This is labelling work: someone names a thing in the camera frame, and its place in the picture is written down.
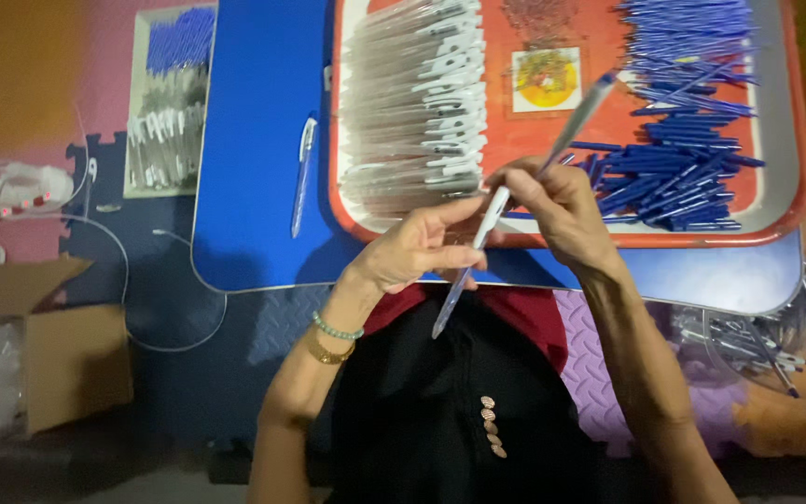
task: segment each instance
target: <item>purple foam mat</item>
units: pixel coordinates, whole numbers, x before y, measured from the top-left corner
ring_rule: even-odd
[[[605,368],[596,324],[581,292],[556,291],[568,335],[568,363],[562,379],[574,398],[580,428],[593,441],[608,443],[608,455],[631,455],[632,434],[618,406]],[[744,403],[742,382],[719,388],[689,387],[699,431],[711,455],[724,454],[730,443],[743,444],[743,433],[733,423],[733,403]]]

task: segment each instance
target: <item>woman's left hand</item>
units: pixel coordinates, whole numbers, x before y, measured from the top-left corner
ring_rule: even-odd
[[[485,197],[475,197],[415,210],[366,246],[347,268],[354,269],[360,278],[390,294],[406,289],[430,271],[470,266],[486,270],[484,252],[465,245],[444,246],[447,231],[469,218],[479,218],[478,211],[485,200]],[[499,238],[500,233],[494,231],[489,241]],[[475,290],[477,284],[469,278],[466,288]]]

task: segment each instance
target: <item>blue tabletop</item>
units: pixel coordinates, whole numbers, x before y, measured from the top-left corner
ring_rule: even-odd
[[[198,275],[217,289],[332,282],[363,247],[335,222],[328,202],[330,103],[321,83],[333,9],[325,0],[220,3],[192,251]],[[319,160],[292,239],[298,147],[313,111]],[[764,246],[621,254],[644,297],[724,311],[775,310],[800,282],[797,231]],[[579,289],[548,250],[488,256],[490,271],[479,281]]]

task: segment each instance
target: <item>brown cardboard box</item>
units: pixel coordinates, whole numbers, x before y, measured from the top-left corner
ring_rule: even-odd
[[[29,434],[132,400],[125,318],[119,305],[33,313],[91,261],[60,258],[0,265],[0,319],[23,325]]]

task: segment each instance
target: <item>transparent pen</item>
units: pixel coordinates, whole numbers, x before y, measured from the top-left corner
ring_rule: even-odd
[[[304,133],[300,137],[300,151],[297,155],[300,167],[297,169],[297,193],[294,198],[294,212],[291,214],[291,238],[297,238],[300,233],[300,222],[304,217],[306,179],[310,174],[310,164],[313,162],[313,141],[316,137],[316,126],[319,124],[315,116],[315,112],[310,114],[304,125]]]
[[[596,84],[593,85],[593,88],[589,90],[587,96],[580,101],[580,104],[577,105],[577,108],[574,109],[574,112],[571,113],[568,118],[568,122],[565,123],[565,128],[555,140],[552,151],[550,151],[549,157],[546,159],[546,163],[536,173],[536,178],[543,177],[546,170],[552,166],[555,160],[558,160],[562,156],[565,149],[570,146],[571,142],[573,142],[580,131],[583,130],[583,126],[593,117],[596,110],[602,105],[605,98],[608,97],[611,89],[613,89],[616,75],[617,72],[613,70],[603,75]],[[487,245],[487,237],[490,231],[496,227],[501,215],[506,211],[506,207],[509,205],[509,196],[509,189],[505,186],[500,186],[499,189],[496,190],[496,194],[493,195],[493,200],[491,200],[490,206],[487,208],[487,213],[481,221],[481,225],[478,227],[475,236],[475,241],[472,243],[472,246],[477,250],[483,250],[484,246]],[[437,321],[434,323],[433,330],[431,331],[431,338],[437,339],[437,336],[447,327],[447,322],[450,321],[450,315],[452,315],[456,303],[459,302],[459,297],[465,289],[465,282],[470,274],[471,268],[459,270],[456,281],[454,281],[450,289],[450,294],[447,295],[447,299],[443,302],[441,313],[437,315]]]

